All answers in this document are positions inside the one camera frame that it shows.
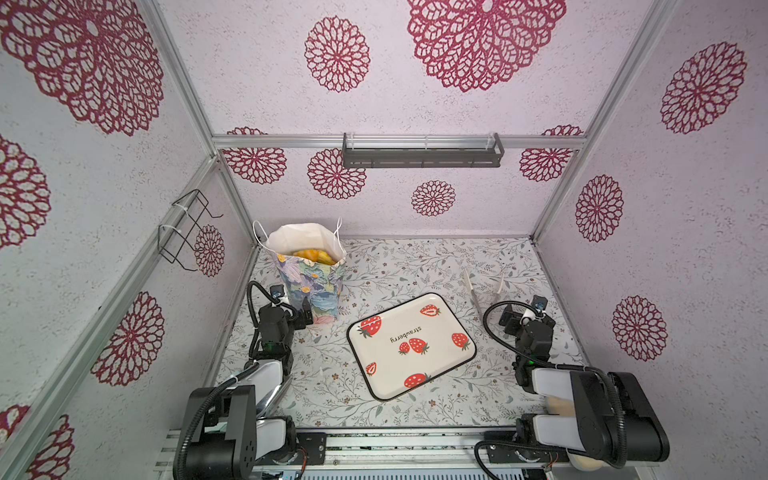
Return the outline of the steel tongs with cream tips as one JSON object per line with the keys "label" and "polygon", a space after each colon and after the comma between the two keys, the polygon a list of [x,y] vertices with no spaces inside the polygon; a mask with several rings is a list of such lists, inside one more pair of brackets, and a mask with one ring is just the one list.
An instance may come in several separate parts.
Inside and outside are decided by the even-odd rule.
{"label": "steel tongs with cream tips", "polygon": [[461,280],[469,294],[477,318],[481,320],[487,308],[501,299],[504,278],[502,275],[492,278],[477,277],[468,269],[463,269]]}

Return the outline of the floral paper bag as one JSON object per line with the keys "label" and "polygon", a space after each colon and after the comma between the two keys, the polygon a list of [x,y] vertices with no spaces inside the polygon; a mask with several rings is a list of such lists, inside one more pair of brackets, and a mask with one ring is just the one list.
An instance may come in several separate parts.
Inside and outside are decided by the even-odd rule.
{"label": "floral paper bag", "polygon": [[[317,323],[330,323],[340,316],[347,260],[340,238],[342,225],[342,220],[331,228],[319,223],[286,224],[269,233],[259,221],[252,222],[257,243],[277,269],[290,304],[299,308],[308,298]],[[325,250],[337,263],[329,266],[293,256],[304,249]]]}

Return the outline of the croissant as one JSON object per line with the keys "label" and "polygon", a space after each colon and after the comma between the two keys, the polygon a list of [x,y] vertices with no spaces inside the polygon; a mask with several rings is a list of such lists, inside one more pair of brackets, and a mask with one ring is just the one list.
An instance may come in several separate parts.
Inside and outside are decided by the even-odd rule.
{"label": "croissant", "polygon": [[335,265],[337,261],[325,250],[322,249],[304,249],[293,253],[293,256],[323,265]]}

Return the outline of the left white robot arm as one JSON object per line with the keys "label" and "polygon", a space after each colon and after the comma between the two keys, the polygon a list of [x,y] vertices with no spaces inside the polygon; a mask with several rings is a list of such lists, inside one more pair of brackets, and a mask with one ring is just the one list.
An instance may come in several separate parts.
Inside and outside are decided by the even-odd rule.
{"label": "left white robot arm", "polygon": [[294,333],[313,323],[309,302],[296,308],[271,300],[249,313],[256,336],[246,367],[188,397],[174,479],[247,479],[263,458],[290,459],[300,450],[293,420],[270,412],[287,386]]}

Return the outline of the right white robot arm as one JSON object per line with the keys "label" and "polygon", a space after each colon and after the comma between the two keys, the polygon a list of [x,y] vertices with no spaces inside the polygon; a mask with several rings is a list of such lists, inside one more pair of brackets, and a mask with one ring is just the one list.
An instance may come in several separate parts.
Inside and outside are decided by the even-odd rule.
{"label": "right white robot arm", "polygon": [[515,354],[519,387],[564,402],[572,415],[525,414],[508,448],[573,454],[619,469],[629,462],[664,462],[670,440],[637,378],[585,365],[550,361],[556,322],[546,299],[533,304],[506,300],[483,314],[486,333]]}

